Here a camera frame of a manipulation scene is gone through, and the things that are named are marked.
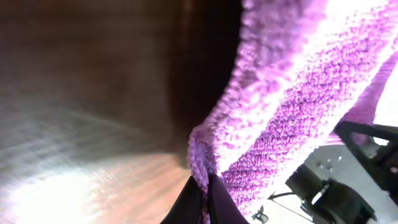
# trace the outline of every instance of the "bright light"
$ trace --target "bright light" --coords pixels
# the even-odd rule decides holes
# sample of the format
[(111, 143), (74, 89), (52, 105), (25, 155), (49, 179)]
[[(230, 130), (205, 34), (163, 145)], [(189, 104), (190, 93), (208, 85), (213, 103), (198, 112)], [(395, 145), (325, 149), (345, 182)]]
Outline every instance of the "bright light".
[(87, 224), (85, 213), (89, 178), (70, 173), (59, 174), (15, 189), (13, 215), (16, 223)]

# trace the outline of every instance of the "wood grain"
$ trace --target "wood grain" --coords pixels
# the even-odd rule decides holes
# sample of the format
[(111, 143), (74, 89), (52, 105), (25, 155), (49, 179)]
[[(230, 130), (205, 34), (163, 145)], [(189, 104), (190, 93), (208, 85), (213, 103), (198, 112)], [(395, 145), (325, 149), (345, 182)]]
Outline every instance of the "wood grain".
[(159, 223), (239, 1), (0, 0), (0, 222)]

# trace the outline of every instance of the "microfiber towel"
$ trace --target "microfiber towel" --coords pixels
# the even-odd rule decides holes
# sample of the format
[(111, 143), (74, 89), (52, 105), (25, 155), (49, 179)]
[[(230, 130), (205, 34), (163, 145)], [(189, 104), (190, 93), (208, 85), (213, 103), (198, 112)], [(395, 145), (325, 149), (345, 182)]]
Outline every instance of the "microfiber towel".
[(398, 58), (398, 2), (243, 0), (243, 8), (232, 77), (191, 133), (188, 160), (205, 195), (217, 174), (248, 217), (333, 139), (339, 121), (372, 123)]

